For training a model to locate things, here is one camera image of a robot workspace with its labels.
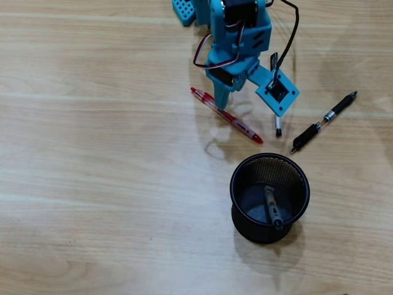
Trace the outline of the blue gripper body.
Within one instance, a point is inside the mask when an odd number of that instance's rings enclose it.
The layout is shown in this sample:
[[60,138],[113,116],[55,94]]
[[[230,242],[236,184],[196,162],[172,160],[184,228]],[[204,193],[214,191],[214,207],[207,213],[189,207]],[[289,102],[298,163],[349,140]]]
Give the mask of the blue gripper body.
[[[218,64],[230,61],[236,57],[237,48],[228,53],[218,49],[216,44],[212,45],[212,49],[208,53],[207,64]],[[259,64],[260,52],[253,55],[241,54],[239,58],[232,64],[222,66],[215,69],[207,69],[206,76],[213,82],[215,86],[221,86],[230,92],[240,91],[244,86],[247,75],[252,67]]]

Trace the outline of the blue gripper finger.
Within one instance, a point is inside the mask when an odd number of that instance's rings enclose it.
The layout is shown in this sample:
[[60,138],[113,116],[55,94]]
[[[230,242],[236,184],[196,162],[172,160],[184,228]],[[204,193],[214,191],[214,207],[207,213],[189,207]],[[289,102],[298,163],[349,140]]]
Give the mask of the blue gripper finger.
[[224,110],[228,103],[230,94],[230,85],[225,79],[218,78],[211,73],[206,73],[206,76],[213,83],[214,88],[214,101],[220,110]]

